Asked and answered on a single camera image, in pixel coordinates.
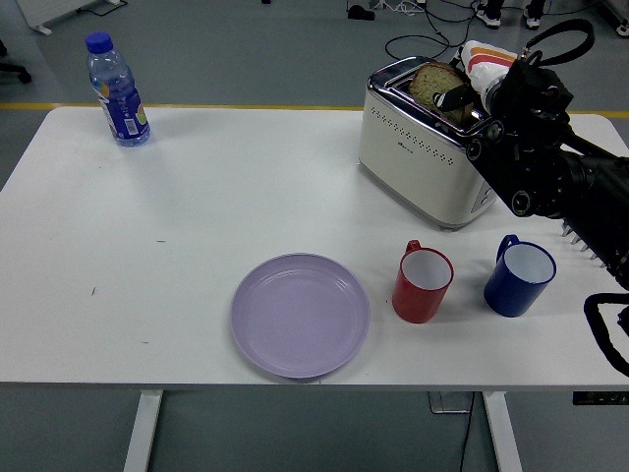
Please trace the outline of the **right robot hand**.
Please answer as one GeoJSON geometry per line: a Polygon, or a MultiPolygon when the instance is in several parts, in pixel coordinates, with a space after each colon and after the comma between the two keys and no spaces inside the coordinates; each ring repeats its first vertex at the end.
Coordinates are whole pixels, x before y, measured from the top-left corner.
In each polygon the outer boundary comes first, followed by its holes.
{"type": "Polygon", "coordinates": [[[464,84],[445,92],[436,92],[433,104],[449,112],[479,101],[490,112],[490,103],[518,55],[506,49],[469,40],[458,49],[454,59],[461,63],[466,76],[464,84]]]}

